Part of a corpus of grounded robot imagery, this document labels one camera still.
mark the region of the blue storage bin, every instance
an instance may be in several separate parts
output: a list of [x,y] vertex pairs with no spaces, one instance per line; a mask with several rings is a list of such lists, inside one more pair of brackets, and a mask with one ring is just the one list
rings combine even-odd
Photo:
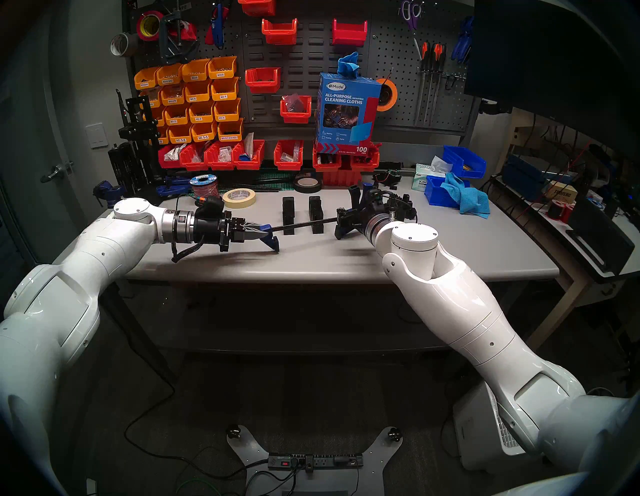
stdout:
[[[448,164],[453,164],[451,171],[461,178],[468,177],[470,179],[478,179],[484,176],[486,172],[486,160],[465,147],[450,147],[445,145],[442,160]],[[472,170],[464,170],[464,164],[471,167]]]
[[[437,177],[434,175],[427,176],[427,185],[424,187],[424,196],[429,200],[429,205],[434,205],[435,207],[458,208],[458,204],[453,201],[449,192],[440,186],[443,182],[443,177]],[[465,184],[465,188],[469,187],[469,181],[465,181],[463,179],[462,182]]]

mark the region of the door handle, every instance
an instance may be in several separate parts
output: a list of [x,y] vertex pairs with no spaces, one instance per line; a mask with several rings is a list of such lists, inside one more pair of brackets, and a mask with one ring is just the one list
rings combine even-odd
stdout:
[[58,178],[62,179],[65,176],[65,170],[62,168],[62,165],[56,165],[51,169],[51,174],[44,175],[40,178],[40,182],[49,182],[52,179]]

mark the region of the gray table top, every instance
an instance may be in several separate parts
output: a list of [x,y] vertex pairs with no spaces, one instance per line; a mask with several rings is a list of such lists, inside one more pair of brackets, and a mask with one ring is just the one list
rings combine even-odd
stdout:
[[[419,221],[438,230],[440,242],[455,257],[463,259],[485,281],[554,278],[557,266],[498,207],[491,204],[488,219],[461,215],[457,209],[430,206],[421,191],[411,190],[412,178],[404,177],[396,191],[409,193]],[[323,189],[325,217],[335,216],[338,207],[351,205],[346,189]],[[305,222],[308,197],[295,191],[257,193],[255,204],[234,210],[234,216],[259,224],[282,225],[282,197],[293,196],[295,222]],[[163,207],[175,208],[175,200]],[[195,210],[192,198],[179,200],[179,209]],[[391,284],[381,268],[381,259],[358,232],[340,241],[335,224],[324,226],[324,234],[313,234],[310,227],[296,229],[293,236],[278,233],[280,253],[260,241],[232,243],[228,253],[217,246],[204,245],[177,264],[171,261],[169,244],[155,244],[127,278],[170,282],[246,282],[278,284]],[[179,244],[178,251],[188,245]]]

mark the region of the light switch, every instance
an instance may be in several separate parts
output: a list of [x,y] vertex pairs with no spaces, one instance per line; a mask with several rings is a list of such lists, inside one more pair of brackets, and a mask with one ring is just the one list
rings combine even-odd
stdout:
[[84,128],[86,137],[89,140],[89,146],[91,148],[100,148],[109,146],[107,141],[107,135],[104,132],[104,126],[102,122],[98,124],[91,124]]

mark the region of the tape roll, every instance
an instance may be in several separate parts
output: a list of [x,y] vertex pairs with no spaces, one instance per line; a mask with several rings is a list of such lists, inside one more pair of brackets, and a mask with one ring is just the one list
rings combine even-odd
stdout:
[[391,79],[379,79],[382,84],[380,99],[378,100],[378,112],[386,112],[398,101],[398,89]]
[[247,188],[238,188],[227,191],[222,200],[229,209],[244,209],[255,203],[255,191]]
[[160,37],[160,19],[164,15],[157,10],[149,10],[138,18],[136,31],[141,40],[154,42]]
[[131,33],[119,33],[111,40],[110,49],[116,57],[131,57],[138,50],[138,37]]
[[296,177],[293,181],[293,189],[299,193],[311,195],[322,189],[322,183],[315,177]]

